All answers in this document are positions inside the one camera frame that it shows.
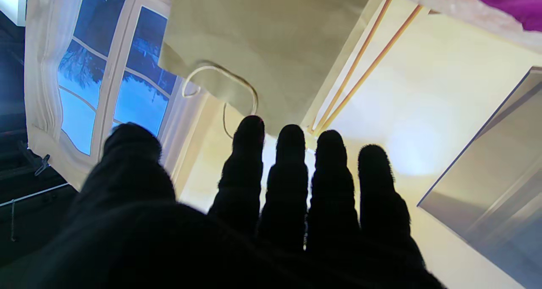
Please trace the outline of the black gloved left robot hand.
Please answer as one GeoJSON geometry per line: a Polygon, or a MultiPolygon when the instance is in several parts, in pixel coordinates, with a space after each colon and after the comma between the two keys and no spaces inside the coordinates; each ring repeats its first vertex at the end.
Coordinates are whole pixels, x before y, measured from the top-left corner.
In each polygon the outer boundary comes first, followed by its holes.
{"type": "Polygon", "coordinates": [[[26,289],[442,289],[411,235],[383,148],[358,156],[360,210],[335,130],[305,164],[298,125],[279,133],[260,208],[265,125],[245,117],[208,212],[176,200],[147,129],[118,125],[36,256],[26,289]]]}

